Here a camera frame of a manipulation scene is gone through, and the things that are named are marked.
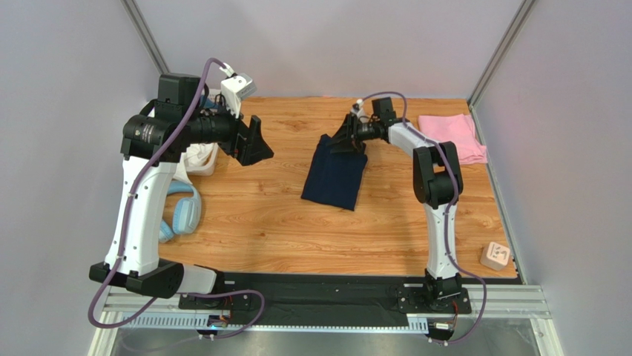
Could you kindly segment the white laundry basket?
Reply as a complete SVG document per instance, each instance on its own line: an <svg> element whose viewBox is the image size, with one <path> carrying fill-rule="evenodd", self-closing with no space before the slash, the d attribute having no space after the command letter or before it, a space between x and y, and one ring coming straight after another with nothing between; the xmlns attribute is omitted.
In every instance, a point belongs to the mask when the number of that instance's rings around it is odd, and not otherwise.
<svg viewBox="0 0 632 356"><path fill-rule="evenodd" d="M200 144L212 144L213 149L212 149L211 155L208 158L207 163L204 164L202 167L188 168L187 172L188 172L188 174L212 175L213 170L214 170L214 166L215 166L216 161L217 161L217 155L218 155L218 152L219 152L219 146L218 146L217 143L200 143Z"/></svg>

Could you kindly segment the folded pink t shirt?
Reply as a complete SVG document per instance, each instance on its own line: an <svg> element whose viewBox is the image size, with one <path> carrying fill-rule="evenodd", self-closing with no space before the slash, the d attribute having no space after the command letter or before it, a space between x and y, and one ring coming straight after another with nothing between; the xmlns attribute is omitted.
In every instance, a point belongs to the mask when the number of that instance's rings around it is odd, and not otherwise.
<svg viewBox="0 0 632 356"><path fill-rule="evenodd" d="M471 115L419 116L418 126L430 139L454 143L461 165L488 163L487 147L478 141Z"/></svg>

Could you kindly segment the pink cube power socket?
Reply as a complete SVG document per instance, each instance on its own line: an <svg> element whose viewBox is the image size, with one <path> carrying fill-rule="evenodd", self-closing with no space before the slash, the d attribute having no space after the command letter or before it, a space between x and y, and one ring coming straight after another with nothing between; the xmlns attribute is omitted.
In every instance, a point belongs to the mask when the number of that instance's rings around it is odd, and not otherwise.
<svg viewBox="0 0 632 356"><path fill-rule="evenodd" d="M510 260L511 250L508 247L490 242L482 252L480 264L494 271L500 271L509 264Z"/></svg>

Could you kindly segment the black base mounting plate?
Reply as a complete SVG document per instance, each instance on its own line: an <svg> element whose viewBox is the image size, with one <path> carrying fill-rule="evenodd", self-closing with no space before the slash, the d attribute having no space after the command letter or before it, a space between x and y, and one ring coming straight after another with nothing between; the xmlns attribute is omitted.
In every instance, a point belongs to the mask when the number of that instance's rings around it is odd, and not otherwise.
<svg viewBox="0 0 632 356"><path fill-rule="evenodd" d="M408 314L450 318L473 313L466 289L448 300L430 300L424 277L227 272L218 291L249 290L219 300L181 297L179 308L231 312L233 324L258 326L395 327Z"/></svg>

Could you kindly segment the aluminium front rail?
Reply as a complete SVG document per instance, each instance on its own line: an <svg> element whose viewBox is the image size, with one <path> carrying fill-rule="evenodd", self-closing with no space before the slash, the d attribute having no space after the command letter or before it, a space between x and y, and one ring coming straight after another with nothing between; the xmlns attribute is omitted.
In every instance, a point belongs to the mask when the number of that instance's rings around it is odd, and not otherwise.
<svg viewBox="0 0 632 356"><path fill-rule="evenodd" d="M528 320L534 336L533 345L545 355L560 355L562 353L553 330L551 313L544 294L538 286L481 286L468 285L468 300L473 309L472 314L460 311L460 321L476 320L478 312L482 312L485 320ZM238 324L224 326L221 316L228 312L224 309L178 309L178 299L155 302L147 311L136 318L132 318L132 311L123 306L123 300L131 300L133 306L144 303L144 297L135 297L130 293L113 293L108 299L114 301L113 308L105 308L100 317L102 323L124 322L121 330L132 332L143 329L187 332L219 332L229 333L240 328ZM258 320L249 327L248 332L273 334L275 336L293 336L295 334L324 335L371 335L371 336L413 336L426 340L431 323L439 319L447 319L448 314L430 314L421 311L404 314L404 320L397 326L313 326L304 322L289 325L268 325Z"/></svg>

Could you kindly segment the blue t shirt in basket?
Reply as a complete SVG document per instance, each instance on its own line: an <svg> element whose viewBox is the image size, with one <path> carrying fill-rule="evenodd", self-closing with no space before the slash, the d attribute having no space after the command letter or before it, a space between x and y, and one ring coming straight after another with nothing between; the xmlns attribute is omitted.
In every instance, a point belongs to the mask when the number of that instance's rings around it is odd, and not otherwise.
<svg viewBox="0 0 632 356"><path fill-rule="evenodd" d="M200 110L212 110L217 111L222 107L223 96L218 94L213 97L201 96L199 100L198 108Z"/></svg>

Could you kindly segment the navy blue t shirt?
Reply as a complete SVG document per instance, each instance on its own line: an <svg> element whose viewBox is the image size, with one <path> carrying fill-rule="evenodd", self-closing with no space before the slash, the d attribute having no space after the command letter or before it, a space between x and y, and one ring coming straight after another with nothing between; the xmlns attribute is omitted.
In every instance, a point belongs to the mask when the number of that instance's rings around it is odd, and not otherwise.
<svg viewBox="0 0 632 356"><path fill-rule="evenodd" d="M301 198L354 211L368 157L357 152L333 153L331 140L329 135L321 135Z"/></svg>

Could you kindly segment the white t shirt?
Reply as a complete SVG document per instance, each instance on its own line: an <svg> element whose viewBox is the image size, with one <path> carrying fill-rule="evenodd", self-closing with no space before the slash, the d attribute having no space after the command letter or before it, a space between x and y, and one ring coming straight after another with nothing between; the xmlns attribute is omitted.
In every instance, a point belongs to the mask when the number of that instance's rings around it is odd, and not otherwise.
<svg viewBox="0 0 632 356"><path fill-rule="evenodd" d="M174 174L174 180L192 184L188 177L188 168L202 167L207 163L208 158L211 156L213 146L212 144L193 144L187 148L187 151L180 157L180 161L177 164L176 172Z"/></svg>

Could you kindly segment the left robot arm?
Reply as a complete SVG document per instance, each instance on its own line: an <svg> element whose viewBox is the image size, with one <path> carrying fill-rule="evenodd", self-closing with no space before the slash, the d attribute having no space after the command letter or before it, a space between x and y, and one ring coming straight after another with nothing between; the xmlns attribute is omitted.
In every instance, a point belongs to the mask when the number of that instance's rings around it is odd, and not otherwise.
<svg viewBox="0 0 632 356"><path fill-rule="evenodd" d="M207 111L210 96L199 77L161 75L157 98L123 128L119 217L106 258L90 267L92 281L158 298L213 291L218 271L159 257L159 229L168 189L190 145L217 143L243 166L273 157L260 119L245 123L240 111L255 89L249 76L230 74L220 84L217 109Z"/></svg>

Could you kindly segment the light blue headphones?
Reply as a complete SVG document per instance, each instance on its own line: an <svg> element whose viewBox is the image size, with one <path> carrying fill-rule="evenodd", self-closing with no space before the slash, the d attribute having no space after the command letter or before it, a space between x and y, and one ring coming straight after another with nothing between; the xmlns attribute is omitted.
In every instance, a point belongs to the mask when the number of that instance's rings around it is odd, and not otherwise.
<svg viewBox="0 0 632 356"><path fill-rule="evenodd" d="M172 224L162 220L159 227L159 242L166 243L176 235L192 234L200 223L202 199L198 190L191 184L174 180L168 187L167 195L191 193L190 197L180 199L174 209Z"/></svg>

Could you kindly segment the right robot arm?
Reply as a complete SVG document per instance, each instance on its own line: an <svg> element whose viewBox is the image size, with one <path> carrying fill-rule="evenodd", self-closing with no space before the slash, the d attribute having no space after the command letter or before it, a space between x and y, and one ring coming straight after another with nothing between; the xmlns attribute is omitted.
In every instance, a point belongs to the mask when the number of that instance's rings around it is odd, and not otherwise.
<svg viewBox="0 0 632 356"><path fill-rule="evenodd" d="M329 143L332 153L360 153L365 142L382 139L412 158L412 186L427 221L429 257L421 302L433 312L451 309L461 295L461 273L455 257L455 216L462 192L456 146L421 133L399 117L389 97L372 100L367 116L358 99Z"/></svg>

